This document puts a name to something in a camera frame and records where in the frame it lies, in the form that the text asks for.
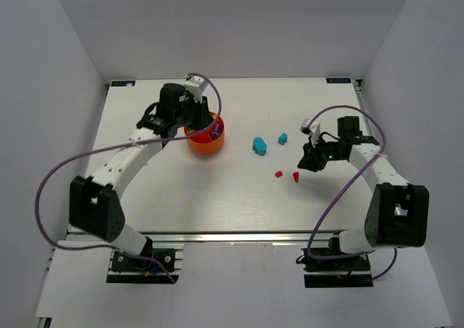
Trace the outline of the small teal lego brick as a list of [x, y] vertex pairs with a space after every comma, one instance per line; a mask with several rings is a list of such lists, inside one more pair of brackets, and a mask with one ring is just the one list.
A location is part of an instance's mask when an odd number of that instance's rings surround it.
[[279, 137], [278, 137], [278, 143], [280, 145], [284, 145], [285, 143], [287, 143], [288, 141], [288, 135], [286, 133], [282, 133]]

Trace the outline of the teal rounded lego brick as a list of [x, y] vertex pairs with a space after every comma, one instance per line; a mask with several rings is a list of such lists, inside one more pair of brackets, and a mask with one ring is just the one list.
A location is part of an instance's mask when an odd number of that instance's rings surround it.
[[252, 142], [252, 149], [257, 155], [263, 156], [267, 152], [267, 144], [261, 137], [255, 137]]

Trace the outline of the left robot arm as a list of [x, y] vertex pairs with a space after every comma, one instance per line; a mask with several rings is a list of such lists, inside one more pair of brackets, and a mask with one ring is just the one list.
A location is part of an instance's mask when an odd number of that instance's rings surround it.
[[176, 138], [179, 128], [202, 131], [214, 123], [203, 95], [206, 87], [206, 79], [199, 76], [163, 85], [158, 102], [146, 108], [127, 147], [90, 176], [72, 180], [71, 226], [131, 255], [150, 256], [152, 241], [127, 224], [120, 199], [145, 164]]

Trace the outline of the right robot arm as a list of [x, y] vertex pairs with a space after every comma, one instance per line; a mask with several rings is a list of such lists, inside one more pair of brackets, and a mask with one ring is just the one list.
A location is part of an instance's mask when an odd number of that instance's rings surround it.
[[337, 120], [338, 136], [323, 139], [320, 124], [304, 120], [308, 136], [298, 168], [318, 172], [331, 161], [347, 161], [358, 169], [373, 195], [363, 224], [334, 237], [336, 255], [367, 253], [386, 247], [422, 247], [426, 241], [429, 192], [411, 184], [381, 154], [379, 142], [360, 130], [357, 116]]

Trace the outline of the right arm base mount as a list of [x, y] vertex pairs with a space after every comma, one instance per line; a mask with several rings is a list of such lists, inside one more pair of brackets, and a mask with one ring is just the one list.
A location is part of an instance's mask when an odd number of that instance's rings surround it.
[[302, 266], [307, 289], [372, 287], [372, 273], [367, 256], [337, 260], [319, 260], [309, 256], [307, 248], [295, 263]]

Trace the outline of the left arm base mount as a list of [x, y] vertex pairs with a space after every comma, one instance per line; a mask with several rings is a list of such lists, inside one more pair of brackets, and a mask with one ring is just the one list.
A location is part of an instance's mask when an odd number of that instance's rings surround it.
[[106, 283], [175, 284], [183, 266], [183, 245], [153, 242], [143, 259], [128, 256], [121, 250], [110, 253]]

